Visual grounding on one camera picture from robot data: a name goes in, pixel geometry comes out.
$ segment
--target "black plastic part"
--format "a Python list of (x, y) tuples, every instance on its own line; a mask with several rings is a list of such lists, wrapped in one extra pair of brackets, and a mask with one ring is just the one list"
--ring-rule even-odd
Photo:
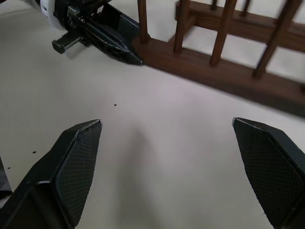
[[(109, 0), (56, 1), (54, 16), (69, 32), (65, 35), (67, 37), (52, 42), (54, 49), (62, 54), (77, 41), (84, 43), (80, 38), (69, 34), (77, 31), (81, 33), (82, 39), (89, 41), (84, 43), (85, 46), (92, 44), (118, 61), (142, 65), (142, 60), (131, 45), (132, 40), (139, 36), (139, 24), (108, 2)], [(68, 6), (77, 9), (78, 15), (68, 13)], [(102, 12), (97, 13), (100, 6), (103, 6)]]
[(40, 6), (40, 0), (35, 0), (35, 2)]
[(68, 48), (81, 41), (81, 34), (78, 29), (70, 30), (57, 40), (52, 41), (53, 49), (63, 54)]
[(276, 228), (305, 228), (305, 155), (281, 130), (233, 120), (244, 168), (268, 220)]
[(0, 209), (0, 228), (75, 228), (92, 183), (101, 130), (100, 120), (93, 120), (64, 131)]
[(12, 194), (10, 183), (0, 157), (0, 201)]

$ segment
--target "wooden dowel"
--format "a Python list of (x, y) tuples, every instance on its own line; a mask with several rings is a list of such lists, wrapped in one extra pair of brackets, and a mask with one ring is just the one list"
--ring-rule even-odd
[(173, 48), (174, 53), (179, 54), (182, 52), (184, 27), (188, 17), (189, 4), (190, 0), (180, 0), (179, 15), (177, 20), (176, 35)]
[(243, 8), (243, 11), (241, 12), (240, 16), (242, 16), (242, 17), (247, 16), (250, 3), (251, 3), (251, 0), (246, 0), (244, 2), (244, 8)]
[[(189, 32), (189, 30), (196, 24), (197, 22), (197, 17), (196, 16), (190, 16), (184, 26), (184, 31), (183, 31), (183, 37)], [(175, 35), (168, 41), (170, 44), (174, 44), (175, 42)]]
[(277, 23), (275, 30), (273, 31), (271, 38), (267, 43), (267, 47), (259, 61), (257, 68), (253, 72), (253, 77), (260, 78), (266, 71), (266, 67), (275, 52), (277, 46), (280, 44), (283, 34), (287, 31), (290, 22), (295, 16), (296, 11), (301, 5), (302, 0), (287, 0), (286, 7), (283, 9), (284, 13), (281, 13), (280, 20)]
[(217, 0), (213, 0), (211, 4), (211, 10), (216, 10), (217, 7)]
[(275, 23), (279, 23), (283, 20), (283, 17), (287, 14), (287, 10), (289, 9), (290, 2), (286, 1), (285, 4), (282, 7), (282, 10), (280, 11), (280, 14), (278, 15), (277, 19), (275, 19)]
[(138, 0), (140, 41), (142, 44), (148, 42), (146, 0)]
[(301, 90), (301, 93), (302, 93), (302, 94), (305, 94), (305, 84), (304, 84), (304, 83), (301, 84), (300, 90)]
[(230, 22), (233, 17), (235, 5), (237, 0), (226, 0), (224, 5), (223, 15), (220, 21), (220, 27), (217, 33), (216, 41), (213, 48), (210, 65), (216, 66), (221, 58), (221, 53), (224, 48), (224, 42), (227, 37)]

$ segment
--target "floor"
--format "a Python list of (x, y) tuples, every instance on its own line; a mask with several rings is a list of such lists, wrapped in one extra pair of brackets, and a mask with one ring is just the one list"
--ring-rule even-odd
[[(174, 33), (174, 2), (147, 0), (152, 37), (167, 40)], [(117, 62), (94, 47), (59, 55), (51, 41), (61, 31), (22, 2), (4, 4), (0, 156), (12, 188), (63, 130), (100, 118), (94, 179), (77, 229), (272, 228), (245, 175), (231, 121), (243, 117), (280, 128), (305, 151), (304, 119)], [(135, 0), (114, 5), (137, 20)], [(275, 16), (274, 5), (257, 0), (251, 11)], [(304, 16), (296, 20), (305, 22)], [(198, 28), (184, 45), (211, 53), (215, 37)], [(223, 57), (255, 66), (263, 49), (228, 36)], [(279, 49), (268, 70), (305, 80), (304, 62), (302, 54)]]

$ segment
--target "robotic arm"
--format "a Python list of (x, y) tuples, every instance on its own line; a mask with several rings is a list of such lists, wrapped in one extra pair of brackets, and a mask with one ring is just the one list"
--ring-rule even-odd
[(142, 65), (131, 42), (138, 36), (139, 24), (110, 4), (111, 0), (25, 0), (40, 10), (49, 24), (66, 30), (52, 42), (54, 50), (63, 54), (81, 42), (94, 45), (108, 56), (128, 64)]

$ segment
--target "wooden stand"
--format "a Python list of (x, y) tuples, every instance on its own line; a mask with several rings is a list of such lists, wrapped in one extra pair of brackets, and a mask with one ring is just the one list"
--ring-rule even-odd
[[(249, 0), (243, 11), (234, 9), (236, 0), (227, 0), (224, 8), (216, 2), (180, 0), (176, 34), (162, 42), (148, 39), (145, 0), (138, 0), (141, 35), (133, 41), (138, 55), (153, 68), (305, 117), (304, 84), (265, 72), (277, 46), (305, 52), (305, 26), (291, 22), (302, 0), (287, 0), (278, 20), (248, 13)], [(183, 36), (193, 26), (218, 31), (212, 56), (182, 47)], [(227, 34), (267, 44), (256, 69), (221, 59)]]

